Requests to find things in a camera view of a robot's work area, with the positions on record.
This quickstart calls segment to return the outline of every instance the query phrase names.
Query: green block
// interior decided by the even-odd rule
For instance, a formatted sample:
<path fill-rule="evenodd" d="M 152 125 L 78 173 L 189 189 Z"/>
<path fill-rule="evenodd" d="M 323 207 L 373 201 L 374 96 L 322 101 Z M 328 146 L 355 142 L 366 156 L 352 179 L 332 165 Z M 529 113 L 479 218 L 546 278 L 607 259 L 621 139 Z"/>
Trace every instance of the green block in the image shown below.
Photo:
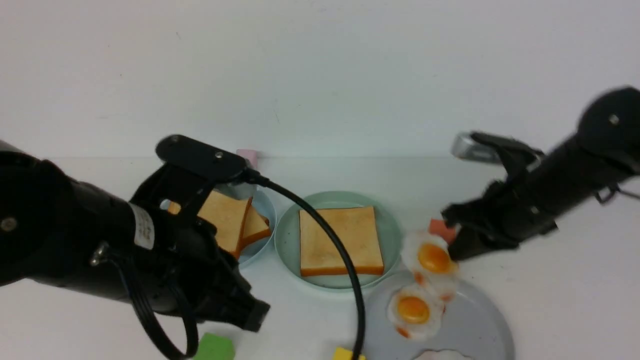
<path fill-rule="evenodd" d="M 231 340 L 205 332 L 193 360 L 234 360 L 236 350 Z"/>

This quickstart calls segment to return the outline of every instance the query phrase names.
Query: gray plate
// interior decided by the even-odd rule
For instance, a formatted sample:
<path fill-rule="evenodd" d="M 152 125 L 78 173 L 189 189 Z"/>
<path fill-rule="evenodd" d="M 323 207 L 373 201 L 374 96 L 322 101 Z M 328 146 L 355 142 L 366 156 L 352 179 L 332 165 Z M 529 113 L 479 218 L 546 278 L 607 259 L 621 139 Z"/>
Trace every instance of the gray plate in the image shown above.
<path fill-rule="evenodd" d="M 402 231 L 394 217 L 377 201 L 353 192 L 321 192 L 305 197 L 314 209 L 359 208 L 373 206 L 376 216 L 376 230 L 385 271 L 382 276 L 358 275 L 362 287 L 373 286 L 390 274 L 390 270 L 400 258 Z M 308 284 L 323 290 L 351 291 L 351 281 L 347 275 L 307 276 L 300 275 L 300 207 L 291 206 L 280 219 L 276 228 L 274 245 L 282 263 L 289 271 Z"/>
<path fill-rule="evenodd" d="M 457 350 L 474 360 L 514 360 L 515 348 L 504 317 L 491 300 L 467 282 L 447 305 L 440 332 L 425 342 L 407 340 L 387 319 L 391 296 L 413 283 L 410 272 L 390 275 L 368 296 L 363 354 L 368 360 L 412 360 L 425 350 Z"/>
<path fill-rule="evenodd" d="M 260 239 L 255 243 L 245 247 L 240 253 L 240 258 L 238 259 L 238 263 L 240 264 L 240 268 L 244 268 L 250 263 L 252 263 L 256 258 L 262 254 L 267 245 L 271 243 L 271 239 L 275 234 L 276 223 L 278 222 L 278 216 L 276 214 L 276 209 L 271 202 L 271 199 L 262 192 L 261 190 L 257 190 L 253 194 L 252 206 L 260 213 L 260 215 L 269 219 L 269 228 L 271 229 L 271 236 Z"/>

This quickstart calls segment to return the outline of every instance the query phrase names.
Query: white wall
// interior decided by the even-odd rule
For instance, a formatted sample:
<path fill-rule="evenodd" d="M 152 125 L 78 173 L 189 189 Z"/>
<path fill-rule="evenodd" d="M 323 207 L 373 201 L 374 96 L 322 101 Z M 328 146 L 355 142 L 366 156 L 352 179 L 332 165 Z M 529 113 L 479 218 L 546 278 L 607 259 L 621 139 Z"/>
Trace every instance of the white wall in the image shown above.
<path fill-rule="evenodd" d="M 0 137 L 150 156 L 169 133 L 269 155 L 546 148 L 640 85 L 638 0 L 0 0 Z"/>

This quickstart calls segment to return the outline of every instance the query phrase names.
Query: light green plate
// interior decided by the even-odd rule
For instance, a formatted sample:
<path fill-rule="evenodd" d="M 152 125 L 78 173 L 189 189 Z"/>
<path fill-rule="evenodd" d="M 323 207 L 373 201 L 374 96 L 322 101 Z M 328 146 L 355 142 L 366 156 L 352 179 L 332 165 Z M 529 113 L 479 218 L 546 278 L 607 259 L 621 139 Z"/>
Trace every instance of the light green plate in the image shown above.
<path fill-rule="evenodd" d="M 370 287 L 389 274 L 400 257 L 403 234 L 394 217 L 377 201 L 352 192 L 322 192 L 305 197 L 315 209 L 359 208 L 373 206 L 376 229 L 385 272 L 380 275 L 358 275 L 362 287 Z M 324 290 L 347 291 L 351 289 L 348 275 L 306 276 L 300 275 L 300 207 L 291 206 L 282 216 L 275 234 L 275 248 L 282 263 L 296 277 Z"/>

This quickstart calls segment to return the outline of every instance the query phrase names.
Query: pink block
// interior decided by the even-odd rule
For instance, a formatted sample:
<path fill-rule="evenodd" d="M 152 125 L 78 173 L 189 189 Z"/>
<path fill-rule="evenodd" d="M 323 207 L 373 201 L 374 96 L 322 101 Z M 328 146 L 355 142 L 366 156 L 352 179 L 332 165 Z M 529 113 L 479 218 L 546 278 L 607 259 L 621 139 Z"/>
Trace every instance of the pink block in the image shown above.
<path fill-rule="evenodd" d="M 257 151 L 249 150 L 249 149 L 238 149 L 236 150 L 236 154 L 249 160 L 249 163 L 251 164 L 251 166 L 254 169 L 258 169 L 258 152 Z"/>

